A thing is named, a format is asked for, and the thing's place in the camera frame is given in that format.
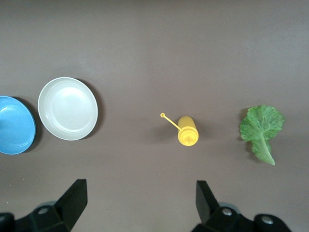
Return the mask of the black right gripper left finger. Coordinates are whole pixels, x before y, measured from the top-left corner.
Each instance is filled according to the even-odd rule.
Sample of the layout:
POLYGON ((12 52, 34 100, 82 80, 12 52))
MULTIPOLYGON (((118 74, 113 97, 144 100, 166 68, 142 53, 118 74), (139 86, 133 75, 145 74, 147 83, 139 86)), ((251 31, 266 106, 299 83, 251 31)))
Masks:
POLYGON ((76 180, 53 205, 42 205, 20 219, 0 214, 2 232, 70 232, 87 206, 87 181, 76 180))

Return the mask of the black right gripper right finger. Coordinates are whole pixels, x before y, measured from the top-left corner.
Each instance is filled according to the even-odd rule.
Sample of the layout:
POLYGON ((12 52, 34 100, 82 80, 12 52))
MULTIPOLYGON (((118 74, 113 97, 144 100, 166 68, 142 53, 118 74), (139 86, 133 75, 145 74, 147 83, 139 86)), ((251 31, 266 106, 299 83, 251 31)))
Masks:
POLYGON ((220 206, 208 183, 196 183, 196 208, 201 223, 197 232, 288 232, 289 227, 278 217, 258 214, 249 220, 235 209, 220 206))

